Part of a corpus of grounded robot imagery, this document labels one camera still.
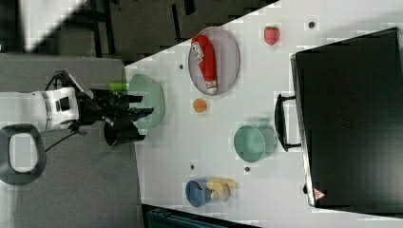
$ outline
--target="orange ball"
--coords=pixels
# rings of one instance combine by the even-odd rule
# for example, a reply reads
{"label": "orange ball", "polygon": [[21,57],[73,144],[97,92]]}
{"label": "orange ball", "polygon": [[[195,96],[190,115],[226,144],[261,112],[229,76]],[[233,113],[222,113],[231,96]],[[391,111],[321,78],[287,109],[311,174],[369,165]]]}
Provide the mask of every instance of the orange ball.
{"label": "orange ball", "polygon": [[207,105],[204,100],[196,99],[193,102],[193,108],[195,109],[196,112],[201,113],[201,112],[205,111],[205,109],[207,108]]}

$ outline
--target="white plate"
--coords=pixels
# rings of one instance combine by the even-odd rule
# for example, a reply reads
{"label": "white plate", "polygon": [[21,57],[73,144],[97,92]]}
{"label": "white plate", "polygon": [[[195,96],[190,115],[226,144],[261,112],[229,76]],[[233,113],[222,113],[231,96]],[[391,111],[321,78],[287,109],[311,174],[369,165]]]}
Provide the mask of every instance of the white plate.
{"label": "white plate", "polygon": [[[228,91],[232,84],[237,79],[238,70],[240,68],[240,52],[238,51],[237,43],[231,32],[223,30],[218,27],[206,28],[199,33],[205,35],[213,44],[214,53],[216,57],[216,72],[217,72],[217,92],[214,94],[219,95]],[[196,88],[206,94],[207,92],[202,72],[199,65],[196,63],[191,50],[189,49],[189,73],[190,78]]]}

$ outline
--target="white table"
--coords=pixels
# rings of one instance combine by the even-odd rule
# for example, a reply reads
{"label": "white table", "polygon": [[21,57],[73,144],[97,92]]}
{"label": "white table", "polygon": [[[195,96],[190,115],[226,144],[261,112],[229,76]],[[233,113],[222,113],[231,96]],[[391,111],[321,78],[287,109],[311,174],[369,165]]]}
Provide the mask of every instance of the white table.
{"label": "white table", "polygon": [[19,0],[24,50],[31,51],[86,0]]}
{"label": "white table", "polygon": [[[315,28],[308,28],[310,21],[316,22]],[[269,47],[262,34],[265,26],[273,25],[281,37]],[[128,80],[135,73],[148,75],[162,83],[165,96],[162,121],[149,129],[143,142],[136,142],[142,203],[258,227],[401,227],[403,220],[394,218],[310,207],[302,193],[304,167],[297,148],[286,153],[278,146],[268,159],[249,164],[238,158],[233,146],[241,125],[268,117],[273,126],[277,95],[293,94],[293,53],[395,26],[403,28],[402,1],[283,0],[252,12],[222,26],[240,47],[240,73],[232,90],[217,97],[202,95],[192,84],[187,68],[190,41],[127,66]],[[192,107],[200,97],[208,105],[204,114]],[[296,143],[293,105],[289,102],[287,116],[291,143]],[[246,173],[245,166],[251,172]],[[240,188],[226,203],[192,207],[185,197],[186,183],[211,176],[231,178]]]}

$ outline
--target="warning label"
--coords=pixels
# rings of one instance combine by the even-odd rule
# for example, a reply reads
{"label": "warning label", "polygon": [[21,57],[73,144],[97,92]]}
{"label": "warning label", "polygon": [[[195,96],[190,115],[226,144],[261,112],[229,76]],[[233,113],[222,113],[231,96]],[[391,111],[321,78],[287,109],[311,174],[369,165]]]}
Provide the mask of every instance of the warning label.
{"label": "warning label", "polygon": [[320,200],[320,199],[326,197],[326,195],[324,195],[323,193],[319,192],[315,188],[314,188],[314,194],[315,194],[315,200]]}

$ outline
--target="ketchup bottle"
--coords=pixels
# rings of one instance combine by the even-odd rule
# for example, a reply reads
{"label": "ketchup bottle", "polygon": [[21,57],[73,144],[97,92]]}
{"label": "ketchup bottle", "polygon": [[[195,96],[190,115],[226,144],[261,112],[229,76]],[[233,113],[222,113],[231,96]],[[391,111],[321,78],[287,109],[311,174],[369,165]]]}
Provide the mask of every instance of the ketchup bottle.
{"label": "ketchup bottle", "polygon": [[209,94],[217,92],[216,57],[210,40],[205,35],[198,35],[192,39],[191,50],[204,77]]}

